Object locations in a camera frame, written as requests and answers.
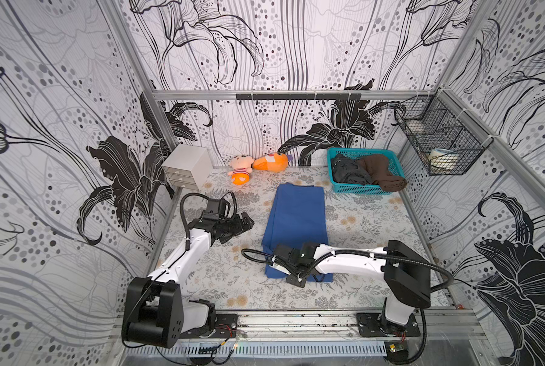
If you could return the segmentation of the blue long pants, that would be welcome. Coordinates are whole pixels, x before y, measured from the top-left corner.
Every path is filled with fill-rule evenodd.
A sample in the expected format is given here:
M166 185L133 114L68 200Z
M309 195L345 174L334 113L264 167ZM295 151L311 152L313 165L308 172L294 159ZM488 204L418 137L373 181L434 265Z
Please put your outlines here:
M328 244L324 189L291 183L279 185L262 240L272 254L278 245L300 249L306 242Z

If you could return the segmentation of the orange fish plush toy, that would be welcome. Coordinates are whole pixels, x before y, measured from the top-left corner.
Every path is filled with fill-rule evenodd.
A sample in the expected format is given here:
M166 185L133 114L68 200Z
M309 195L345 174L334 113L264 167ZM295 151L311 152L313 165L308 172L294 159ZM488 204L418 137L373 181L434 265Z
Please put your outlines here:
M273 152L255 160L252 168L260 171L283 172L288 168L292 160L293 158L290 155Z

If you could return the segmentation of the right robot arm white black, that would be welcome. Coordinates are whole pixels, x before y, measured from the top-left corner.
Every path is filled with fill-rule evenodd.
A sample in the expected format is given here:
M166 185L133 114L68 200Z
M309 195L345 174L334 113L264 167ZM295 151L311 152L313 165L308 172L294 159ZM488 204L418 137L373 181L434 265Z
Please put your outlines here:
M288 283L301 288L309 278L336 273L385 283L390 294L380 316L384 328L407 328L414 311L431 307L432 293L454 282L449 271L398 240L374 249L344 249L316 242L307 242L300 249L279 245L264 258L266 265L287 275Z

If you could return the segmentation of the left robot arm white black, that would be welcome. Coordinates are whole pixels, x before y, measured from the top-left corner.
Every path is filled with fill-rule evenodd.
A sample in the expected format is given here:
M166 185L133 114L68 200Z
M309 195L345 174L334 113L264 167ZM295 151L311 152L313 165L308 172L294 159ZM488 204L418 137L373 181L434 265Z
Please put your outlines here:
M219 325L216 307L208 300L184 300L185 285L197 262L219 241L251 230L254 221L237 212L235 194L210 198L200 193L180 201L184 238L166 261L146 277L134 278L127 288L121 337L124 346L173 347L180 337L209 338Z

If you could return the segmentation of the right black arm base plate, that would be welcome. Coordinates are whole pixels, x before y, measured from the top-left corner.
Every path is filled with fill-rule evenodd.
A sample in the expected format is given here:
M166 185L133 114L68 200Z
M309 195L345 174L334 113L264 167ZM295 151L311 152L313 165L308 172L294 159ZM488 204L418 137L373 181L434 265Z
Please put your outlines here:
M409 320L403 326L388 322L388 320L383 320L382 314L376 312L357 313L356 322L359 335L364 338L408 338L419 337L421 335L421 331L414 314L410 315Z

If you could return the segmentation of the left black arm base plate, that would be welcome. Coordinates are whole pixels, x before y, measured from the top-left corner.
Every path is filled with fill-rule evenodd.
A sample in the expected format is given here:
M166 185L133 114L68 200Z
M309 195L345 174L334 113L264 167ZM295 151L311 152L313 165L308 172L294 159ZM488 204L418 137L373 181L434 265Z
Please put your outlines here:
M236 339L237 314L210 316L203 327L191 329L180 335L181 339Z

